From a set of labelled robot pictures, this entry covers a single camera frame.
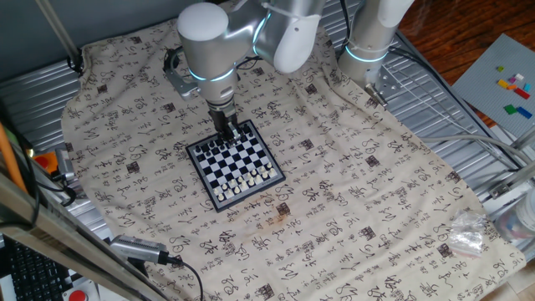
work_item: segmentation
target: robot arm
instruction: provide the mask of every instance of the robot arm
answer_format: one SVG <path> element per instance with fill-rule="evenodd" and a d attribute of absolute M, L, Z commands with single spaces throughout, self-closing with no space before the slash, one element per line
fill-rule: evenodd
<path fill-rule="evenodd" d="M 235 66 L 252 51 L 291 73 L 310 55 L 325 0 L 245 0 L 228 15 L 211 3 L 186 8 L 177 27 L 191 76 L 196 84 L 185 83 L 173 69 L 173 52 L 164 70 L 182 95 L 197 89 L 206 99 L 216 130 L 226 140 L 240 138 L 234 91 Z"/>
<path fill-rule="evenodd" d="M 342 49 L 339 67 L 368 93 L 379 77 L 381 64 L 395 31 L 413 2 L 363 0 L 353 17 L 349 43 Z"/>

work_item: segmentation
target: beige fabric with calligraphy print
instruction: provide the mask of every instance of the beige fabric with calligraphy print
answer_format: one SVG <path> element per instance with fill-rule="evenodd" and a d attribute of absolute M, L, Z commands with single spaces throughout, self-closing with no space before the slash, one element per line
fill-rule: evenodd
<path fill-rule="evenodd" d="M 287 180 L 216 213 L 185 153 L 214 134 L 206 103 L 182 100 L 162 71 L 179 45 L 170 21 L 85 46 L 62 121 L 112 232 L 164 243 L 199 272 L 207 299 L 473 300 L 525 265 L 490 222 L 482 258 L 451 256 L 451 218 L 483 213 L 476 195 L 340 73 L 322 28 L 298 72 L 239 70 L 239 119 L 253 120 Z M 173 299 L 198 298 L 188 270 L 148 269 Z"/>

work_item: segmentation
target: orange object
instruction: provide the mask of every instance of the orange object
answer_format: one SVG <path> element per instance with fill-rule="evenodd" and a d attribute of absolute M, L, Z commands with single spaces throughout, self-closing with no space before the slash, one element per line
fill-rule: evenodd
<path fill-rule="evenodd" d="M 24 185 L 23 176 L 21 176 L 20 170 L 18 169 L 17 160 L 15 159 L 15 154 L 11 148 L 11 143 L 9 143 L 8 136 L 6 135 L 2 123 L 0 123 L 0 151 L 2 152 L 6 166 L 8 167 L 11 181 L 13 181 L 13 183 L 15 183 L 22 191 L 28 193 L 26 185 Z"/>
<path fill-rule="evenodd" d="M 43 155 L 35 156 L 33 158 L 47 173 L 52 173 L 58 169 L 58 158 L 54 152 L 49 152 Z"/>

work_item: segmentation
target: chessboard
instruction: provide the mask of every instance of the chessboard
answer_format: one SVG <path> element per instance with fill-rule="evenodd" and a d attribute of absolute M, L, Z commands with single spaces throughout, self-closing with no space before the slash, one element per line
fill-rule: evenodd
<path fill-rule="evenodd" d="M 286 180 L 252 121 L 239 130 L 234 145 L 213 135 L 186 148 L 217 212 Z"/>

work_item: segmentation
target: red button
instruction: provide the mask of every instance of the red button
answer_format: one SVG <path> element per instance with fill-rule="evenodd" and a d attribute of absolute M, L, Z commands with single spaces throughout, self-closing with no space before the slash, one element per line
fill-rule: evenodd
<path fill-rule="evenodd" d="M 87 301 L 87 295 L 82 291 L 73 291 L 69 296 L 69 301 Z"/>

